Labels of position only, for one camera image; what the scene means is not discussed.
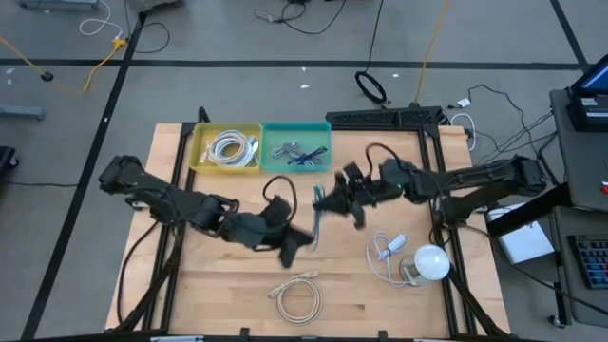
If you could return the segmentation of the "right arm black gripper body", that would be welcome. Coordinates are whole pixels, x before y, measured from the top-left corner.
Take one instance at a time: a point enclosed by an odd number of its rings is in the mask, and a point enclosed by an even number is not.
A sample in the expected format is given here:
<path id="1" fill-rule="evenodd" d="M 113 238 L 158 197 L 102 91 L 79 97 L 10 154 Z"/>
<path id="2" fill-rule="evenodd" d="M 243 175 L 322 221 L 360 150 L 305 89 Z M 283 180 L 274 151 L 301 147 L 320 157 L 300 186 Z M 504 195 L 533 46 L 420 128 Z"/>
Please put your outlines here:
<path id="1" fill-rule="evenodd" d="M 354 217 L 354 227 L 362 230 L 366 227 L 366 214 L 364 206 L 376 207 L 379 202 L 395 200 L 402 194 L 399 185 L 384 180 L 373 180 L 370 176 L 364 176 L 354 162 L 343 167 L 343 172 L 335 174 L 335 187 L 350 187 L 351 189 L 351 212 L 340 214 Z"/>

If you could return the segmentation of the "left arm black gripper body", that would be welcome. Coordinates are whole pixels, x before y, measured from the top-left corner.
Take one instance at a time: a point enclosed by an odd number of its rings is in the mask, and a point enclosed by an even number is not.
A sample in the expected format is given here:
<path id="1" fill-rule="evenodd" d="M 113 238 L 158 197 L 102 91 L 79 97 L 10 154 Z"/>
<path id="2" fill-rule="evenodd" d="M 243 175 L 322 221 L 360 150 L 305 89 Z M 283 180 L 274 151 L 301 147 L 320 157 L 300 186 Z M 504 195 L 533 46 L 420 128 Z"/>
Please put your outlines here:
<path id="1" fill-rule="evenodd" d="M 297 250 L 290 245 L 292 208 L 288 201 L 274 196 L 259 213 L 226 214 L 222 221 L 222 239 L 237 242 L 255 252 L 279 251 L 284 269 L 289 269 Z"/>

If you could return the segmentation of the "white globe lamp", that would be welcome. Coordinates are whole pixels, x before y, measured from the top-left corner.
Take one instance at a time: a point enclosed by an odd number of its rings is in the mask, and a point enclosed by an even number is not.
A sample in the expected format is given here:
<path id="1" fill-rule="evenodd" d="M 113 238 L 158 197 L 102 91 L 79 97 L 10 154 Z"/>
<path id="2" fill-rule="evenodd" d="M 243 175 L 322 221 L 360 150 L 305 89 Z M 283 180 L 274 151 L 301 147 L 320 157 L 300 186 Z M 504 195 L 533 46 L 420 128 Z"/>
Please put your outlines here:
<path id="1" fill-rule="evenodd" d="M 444 249 L 427 244 L 406 256 L 400 263 L 404 282 L 411 286 L 423 286 L 431 281 L 444 279 L 450 270 L 450 260 Z"/>

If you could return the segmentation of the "yellow plastic tray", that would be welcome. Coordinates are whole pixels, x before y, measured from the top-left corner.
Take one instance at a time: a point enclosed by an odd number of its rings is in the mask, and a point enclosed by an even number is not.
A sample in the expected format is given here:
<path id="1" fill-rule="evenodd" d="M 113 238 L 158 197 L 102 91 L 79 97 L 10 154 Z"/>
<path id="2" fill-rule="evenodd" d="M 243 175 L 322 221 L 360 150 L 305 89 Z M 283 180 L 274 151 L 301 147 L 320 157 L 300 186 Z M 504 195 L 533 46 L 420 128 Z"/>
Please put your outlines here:
<path id="1" fill-rule="evenodd" d="M 260 123 L 197 123 L 188 166 L 201 174 L 260 171 Z"/>

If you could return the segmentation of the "black diagonal desk bar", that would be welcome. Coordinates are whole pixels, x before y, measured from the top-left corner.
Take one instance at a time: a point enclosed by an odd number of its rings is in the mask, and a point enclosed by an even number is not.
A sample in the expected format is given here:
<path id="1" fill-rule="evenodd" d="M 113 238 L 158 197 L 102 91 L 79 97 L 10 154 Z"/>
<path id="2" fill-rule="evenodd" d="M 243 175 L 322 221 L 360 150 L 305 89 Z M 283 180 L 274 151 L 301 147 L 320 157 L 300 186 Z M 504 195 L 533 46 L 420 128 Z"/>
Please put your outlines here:
<path id="1" fill-rule="evenodd" d="M 570 206 L 571 204 L 568 184 L 563 183 L 524 205 L 491 220 L 487 224 L 487 232 L 493 238 L 501 237 L 549 214 L 554 207 Z"/>

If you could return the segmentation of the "white box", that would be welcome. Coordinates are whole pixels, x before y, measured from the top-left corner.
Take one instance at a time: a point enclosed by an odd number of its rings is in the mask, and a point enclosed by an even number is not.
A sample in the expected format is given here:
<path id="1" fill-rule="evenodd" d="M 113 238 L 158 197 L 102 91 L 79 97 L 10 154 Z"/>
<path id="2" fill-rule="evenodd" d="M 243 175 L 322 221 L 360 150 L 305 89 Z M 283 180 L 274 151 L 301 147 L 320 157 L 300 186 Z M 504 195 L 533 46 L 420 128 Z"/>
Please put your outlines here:
<path id="1" fill-rule="evenodd" d="M 512 265 L 545 257 L 555 252 L 549 236 L 542 229 L 540 221 L 533 220 L 515 230 L 495 236 L 506 259 Z"/>

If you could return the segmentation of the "grey desk with laptop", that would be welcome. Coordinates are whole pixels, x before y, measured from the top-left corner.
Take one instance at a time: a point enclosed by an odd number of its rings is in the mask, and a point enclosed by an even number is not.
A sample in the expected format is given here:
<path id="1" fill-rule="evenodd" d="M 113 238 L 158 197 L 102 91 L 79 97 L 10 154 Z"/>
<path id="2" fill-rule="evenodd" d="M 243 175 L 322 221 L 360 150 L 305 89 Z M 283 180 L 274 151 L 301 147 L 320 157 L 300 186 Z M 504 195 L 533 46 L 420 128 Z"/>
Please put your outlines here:
<path id="1" fill-rule="evenodd" d="M 551 90 L 549 99 L 572 203 L 608 212 L 608 132 L 578 132 L 566 111 L 566 90 Z"/>

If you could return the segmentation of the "grey desk with keyboard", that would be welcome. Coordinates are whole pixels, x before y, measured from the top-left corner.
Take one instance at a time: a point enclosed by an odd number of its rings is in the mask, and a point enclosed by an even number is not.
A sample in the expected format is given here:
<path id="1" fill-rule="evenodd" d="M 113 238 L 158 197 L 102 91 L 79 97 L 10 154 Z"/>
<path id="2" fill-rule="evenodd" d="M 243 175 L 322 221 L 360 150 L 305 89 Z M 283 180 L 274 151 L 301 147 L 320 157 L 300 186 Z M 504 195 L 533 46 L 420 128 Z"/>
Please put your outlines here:
<path id="1" fill-rule="evenodd" d="M 581 323 L 608 329 L 608 290 L 589 290 L 583 282 L 573 251 L 567 240 L 571 235 L 608 235 L 608 214 L 557 207 L 551 215 L 553 239 L 566 299 L 572 318 Z"/>

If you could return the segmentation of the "black backlit keyboard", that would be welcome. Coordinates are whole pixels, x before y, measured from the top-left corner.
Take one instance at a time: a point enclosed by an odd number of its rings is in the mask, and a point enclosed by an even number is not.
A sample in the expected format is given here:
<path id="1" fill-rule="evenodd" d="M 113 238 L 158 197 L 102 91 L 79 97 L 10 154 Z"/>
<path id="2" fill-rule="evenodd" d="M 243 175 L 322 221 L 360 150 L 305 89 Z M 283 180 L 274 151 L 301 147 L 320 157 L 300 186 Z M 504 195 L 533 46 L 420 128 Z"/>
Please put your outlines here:
<path id="1" fill-rule="evenodd" d="M 608 235 L 571 235 L 567 240 L 585 286 L 608 290 Z"/>

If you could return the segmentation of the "black laptop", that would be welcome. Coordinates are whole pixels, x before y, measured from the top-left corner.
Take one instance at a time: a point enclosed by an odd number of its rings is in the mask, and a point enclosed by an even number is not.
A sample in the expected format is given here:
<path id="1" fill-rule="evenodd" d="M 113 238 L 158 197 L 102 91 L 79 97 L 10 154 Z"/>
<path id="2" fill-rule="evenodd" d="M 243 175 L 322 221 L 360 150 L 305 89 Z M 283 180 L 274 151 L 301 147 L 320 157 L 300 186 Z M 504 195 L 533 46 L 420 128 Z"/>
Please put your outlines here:
<path id="1" fill-rule="evenodd" d="M 608 132 L 608 53 L 569 87 L 569 118 L 577 131 Z"/>

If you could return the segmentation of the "grey floor equipment base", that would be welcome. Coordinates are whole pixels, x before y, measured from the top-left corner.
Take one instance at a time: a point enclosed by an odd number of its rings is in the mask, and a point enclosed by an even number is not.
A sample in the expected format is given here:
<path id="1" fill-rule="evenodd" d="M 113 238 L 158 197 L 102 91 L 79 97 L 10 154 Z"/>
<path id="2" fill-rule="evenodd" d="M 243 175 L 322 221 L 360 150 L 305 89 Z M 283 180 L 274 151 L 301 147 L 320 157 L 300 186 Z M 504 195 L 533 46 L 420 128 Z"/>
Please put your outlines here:
<path id="1" fill-rule="evenodd" d="M 125 3 L 136 12 L 145 12 L 169 6 L 179 7 L 184 0 L 125 0 Z"/>

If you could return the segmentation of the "black chair base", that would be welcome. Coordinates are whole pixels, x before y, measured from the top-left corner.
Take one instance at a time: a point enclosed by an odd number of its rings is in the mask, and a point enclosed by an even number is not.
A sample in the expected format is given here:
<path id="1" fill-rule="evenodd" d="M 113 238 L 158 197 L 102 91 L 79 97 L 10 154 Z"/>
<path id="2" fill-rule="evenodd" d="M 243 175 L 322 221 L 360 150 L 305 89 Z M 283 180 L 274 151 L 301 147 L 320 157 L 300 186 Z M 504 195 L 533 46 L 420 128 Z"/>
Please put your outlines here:
<path id="1" fill-rule="evenodd" d="M 16 157 L 16 149 L 10 146 L 0 146 L 0 181 L 12 169 L 19 165 L 19 160 Z"/>

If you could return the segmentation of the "short grey metal foot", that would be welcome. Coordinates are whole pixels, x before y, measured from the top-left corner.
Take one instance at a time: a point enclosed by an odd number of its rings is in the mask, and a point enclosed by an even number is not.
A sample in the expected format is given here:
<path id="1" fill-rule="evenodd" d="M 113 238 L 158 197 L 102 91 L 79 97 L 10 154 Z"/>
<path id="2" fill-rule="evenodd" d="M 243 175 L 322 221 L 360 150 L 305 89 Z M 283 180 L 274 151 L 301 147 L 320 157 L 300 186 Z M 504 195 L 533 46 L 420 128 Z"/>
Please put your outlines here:
<path id="1" fill-rule="evenodd" d="M 0 104 L 0 117 L 15 117 L 42 121 L 45 110 L 39 106 L 20 106 Z"/>

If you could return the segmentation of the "long grey metal foot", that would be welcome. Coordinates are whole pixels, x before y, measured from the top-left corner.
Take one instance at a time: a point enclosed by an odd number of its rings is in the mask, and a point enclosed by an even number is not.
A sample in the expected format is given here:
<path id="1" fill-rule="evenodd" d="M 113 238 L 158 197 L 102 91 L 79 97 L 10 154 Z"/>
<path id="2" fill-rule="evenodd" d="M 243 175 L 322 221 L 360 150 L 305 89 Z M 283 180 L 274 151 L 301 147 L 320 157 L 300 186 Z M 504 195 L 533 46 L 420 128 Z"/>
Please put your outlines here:
<path id="1" fill-rule="evenodd" d="M 101 0 L 14 0 L 22 9 L 91 9 L 97 10 Z"/>

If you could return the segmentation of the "black perforated mount bar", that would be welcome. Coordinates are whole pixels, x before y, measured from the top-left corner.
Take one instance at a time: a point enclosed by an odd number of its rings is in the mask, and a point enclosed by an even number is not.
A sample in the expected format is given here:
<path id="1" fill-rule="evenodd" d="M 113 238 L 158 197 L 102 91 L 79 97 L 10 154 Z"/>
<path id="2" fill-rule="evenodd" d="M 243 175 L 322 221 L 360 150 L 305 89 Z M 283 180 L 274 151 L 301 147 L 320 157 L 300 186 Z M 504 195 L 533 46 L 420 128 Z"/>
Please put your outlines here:
<path id="1" fill-rule="evenodd" d="M 436 125 L 442 114 L 440 106 L 403 107 L 374 110 L 328 112 L 325 116 L 333 128 L 413 128 Z"/>

